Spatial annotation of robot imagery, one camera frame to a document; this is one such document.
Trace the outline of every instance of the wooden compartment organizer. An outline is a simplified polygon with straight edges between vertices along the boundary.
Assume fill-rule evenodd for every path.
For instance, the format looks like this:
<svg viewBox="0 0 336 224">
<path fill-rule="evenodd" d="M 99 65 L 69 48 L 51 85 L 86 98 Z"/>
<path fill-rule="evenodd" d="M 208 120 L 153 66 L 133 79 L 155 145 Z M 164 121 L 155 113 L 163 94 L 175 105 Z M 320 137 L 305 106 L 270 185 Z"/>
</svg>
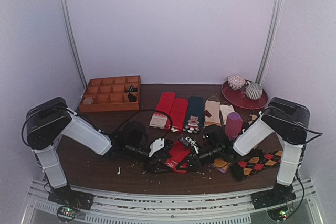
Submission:
<svg viewBox="0 0 336 224">
<path fill-rule="evenodd" d="M 127 89 L 133 85 L 138 90 L 131 92 L 136 102 L 130 102 Z M 83 104 L 87 97 L 93 98 L 90 105 Z M 123 76 L 91 79 L 79 104 L 81 112 L 139 110 L 140 76 Z"/>
</svg>

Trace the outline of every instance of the gray striped cup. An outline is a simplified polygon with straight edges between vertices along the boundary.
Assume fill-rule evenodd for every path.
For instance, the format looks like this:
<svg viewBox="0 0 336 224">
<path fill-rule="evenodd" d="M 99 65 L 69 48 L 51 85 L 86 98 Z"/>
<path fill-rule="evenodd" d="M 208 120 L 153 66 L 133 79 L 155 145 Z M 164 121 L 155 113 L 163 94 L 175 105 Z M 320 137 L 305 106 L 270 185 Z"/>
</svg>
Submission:
<svg viewBox="0 0 336 224">
<path fill-rule="evenodd" d="M 262 96 L 262 86 L 256 82 L 247 82 L 246 95 L 252 100 L 258 100 Z"/>
</svg>

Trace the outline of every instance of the red plate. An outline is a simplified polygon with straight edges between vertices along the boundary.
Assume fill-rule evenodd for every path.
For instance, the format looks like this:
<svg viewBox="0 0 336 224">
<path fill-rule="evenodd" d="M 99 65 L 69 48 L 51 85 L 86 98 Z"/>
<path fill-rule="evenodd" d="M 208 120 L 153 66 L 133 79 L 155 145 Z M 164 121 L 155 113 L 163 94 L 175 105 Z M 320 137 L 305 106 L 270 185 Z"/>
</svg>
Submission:
<svg viewBox="0 0 336 224">
<path fill-rule="evenodd" d="M 234 90 L 229 86 L 229 83 L 226 81 L 222 85 L 223 96 L 230 102 L 232 105 L 237 106 L 246 110 L 259 110 L 262 109 L 267 101 L 268 97 L 266 92 L 263 90 L 262 96 L 258 100 L 252 100 L 246 96 L 246 85 L 241 89 Z"/>
</svg>

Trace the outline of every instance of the wooden table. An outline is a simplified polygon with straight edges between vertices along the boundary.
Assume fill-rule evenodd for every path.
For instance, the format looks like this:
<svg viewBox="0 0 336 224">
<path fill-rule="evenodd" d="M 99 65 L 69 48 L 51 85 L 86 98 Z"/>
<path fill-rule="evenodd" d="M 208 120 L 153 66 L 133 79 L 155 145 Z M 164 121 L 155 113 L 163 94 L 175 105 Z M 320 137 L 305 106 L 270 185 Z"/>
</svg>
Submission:
<svg viewBox="0 0 336 224">
<path fill-rule="evenodd" d="M 199 95 L 206 99 L 210 95 L 216 95 L 221 101 L 225 101 L 220 88 L 218 85 L 145 84 L 141 86 L 140 105 L 142 109 L 155 109 L 161 93 L 165 91 L 174 91 L 178 98 L 188 99 L 191 95 Z M 236 111 L 243 120 L 250 114 L 250 111 L 239 108 L 236 108 Z M 102 130 L 112 132 L 132 113 L 103 112 L 88 113 L 87 115 Z M 148 126 L 151 116 L 151 112 L 144 112 L 138 114 L 134 119 Z M 163 134 L 163 130 L 148 126 L 150 140 Z M 177 140 L 179 135 L 180 133 L 169 133 L 167 138 Z M 200 135 L 196 139 L 202 144 L 203 140 Z M 281 149 L 275 135 L 269 136 L 259 147 L 266 152 Z M 272 186 L 278 173 L 277 168 L 270 168 L 243 182 L 235 181 L 229 171 L 222 174 L 207 165 L 200 172 L 188 172 L 187 174 L 144 174 L 143 164 L 136 159 L 125 156 L 122 159 L 111 161 L 66 137 L 62 139 L 57 152 L 72 185 L 124 193 L 213 194 L 257 189 Z M 118 167 L 121 168 L 120 175 L 117 175 Z"/>
</svg>

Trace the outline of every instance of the cream sock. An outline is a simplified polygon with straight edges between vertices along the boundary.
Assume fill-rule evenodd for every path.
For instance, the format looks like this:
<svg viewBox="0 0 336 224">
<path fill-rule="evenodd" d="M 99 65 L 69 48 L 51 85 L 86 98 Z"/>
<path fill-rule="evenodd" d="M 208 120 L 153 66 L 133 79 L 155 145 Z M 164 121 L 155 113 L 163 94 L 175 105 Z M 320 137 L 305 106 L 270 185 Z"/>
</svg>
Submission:
<svg viewBox="0 0 336 224">
<path fill-rule="evenodd" d="M 219 112 L 220 112 L 220 102 L 218 97 L 212 95 L 209 97 L 204 105 L 204 126 L 210 126 L 212 124 L 216 124 L 218 126 L 221 126 L 221 121 L 219 118 Z"/>
<path fill-rule="evenodd" d="M 156 115 L 154 114 L 151 118 L 151 121 L 149 122 L 149 126 L 153 128 L 160 128 L 164 129 L 167 123 L 167 116 L 165 115 Z"/>
<path fill-rule="evenodd" d="M 220 107 L 221 107 L 221 114 L 222 114 L 222 118 L 223 118 L 223 125 L 225 125 L 226 124 L 227 116 L 231 112 L 235 112 L 235 110 L 233 109 L 232 105 L 221 104 Z"/>
</svg>

